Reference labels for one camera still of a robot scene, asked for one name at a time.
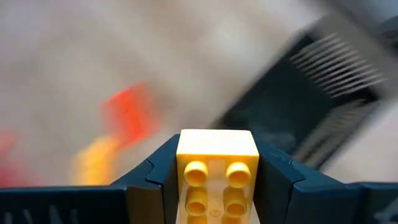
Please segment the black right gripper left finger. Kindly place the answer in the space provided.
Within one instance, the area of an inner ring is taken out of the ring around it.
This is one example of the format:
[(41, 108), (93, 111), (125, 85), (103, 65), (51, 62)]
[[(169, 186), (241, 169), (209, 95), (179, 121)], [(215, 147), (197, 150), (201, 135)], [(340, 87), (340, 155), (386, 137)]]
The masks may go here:
[(109, 185), (0, 189), (0, 224), (175, 224), (179, 137)]

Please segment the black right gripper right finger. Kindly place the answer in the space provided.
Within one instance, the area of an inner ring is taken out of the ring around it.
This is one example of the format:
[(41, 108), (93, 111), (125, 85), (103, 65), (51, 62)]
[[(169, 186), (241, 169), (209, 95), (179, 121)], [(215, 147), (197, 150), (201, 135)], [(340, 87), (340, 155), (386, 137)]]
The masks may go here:
[(344, 184), (254, 140), (253, 201), (261, 224), (398, 224), (398, 183)]

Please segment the yellow toy block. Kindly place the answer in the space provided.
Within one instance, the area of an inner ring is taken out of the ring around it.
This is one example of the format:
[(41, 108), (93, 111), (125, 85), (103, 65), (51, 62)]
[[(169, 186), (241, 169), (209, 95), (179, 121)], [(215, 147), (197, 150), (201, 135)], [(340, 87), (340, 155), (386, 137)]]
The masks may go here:
[(250, 224), (259, 152), (250, 131), (183, 129), (179, 224)]
[(72, 160), (71, 183), (109, 185), (114, 180), (119, 141), (112, 136), (95, 139)]

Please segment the dark red toy block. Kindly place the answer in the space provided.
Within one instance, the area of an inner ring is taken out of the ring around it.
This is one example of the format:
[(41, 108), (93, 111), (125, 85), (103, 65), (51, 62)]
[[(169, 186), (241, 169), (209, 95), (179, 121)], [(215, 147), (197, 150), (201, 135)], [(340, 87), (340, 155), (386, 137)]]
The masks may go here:
[(27, 187), (32, 185), (23, 163), (12, 158), (17, 146), (17, 135), (0, 129), (0, 188)]

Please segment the light red toy block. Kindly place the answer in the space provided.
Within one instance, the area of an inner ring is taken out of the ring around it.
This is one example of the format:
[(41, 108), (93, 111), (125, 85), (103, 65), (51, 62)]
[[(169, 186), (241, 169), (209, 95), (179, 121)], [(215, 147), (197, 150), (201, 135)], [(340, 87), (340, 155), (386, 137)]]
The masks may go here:
[(103, 103), (102, 110), (108, 131), (121, 148), (149, 138), (159, 127), (154, 94), (145, 83), (117, 92)]

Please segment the black slotted basket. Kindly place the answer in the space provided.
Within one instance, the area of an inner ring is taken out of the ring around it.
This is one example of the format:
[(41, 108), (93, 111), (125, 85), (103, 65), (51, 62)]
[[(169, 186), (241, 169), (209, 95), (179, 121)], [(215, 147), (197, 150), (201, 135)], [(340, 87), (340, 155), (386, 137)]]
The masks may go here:
[(385, 75), (337, 32), (304, 30), (221, 117), (321, 169), (377, 110)]

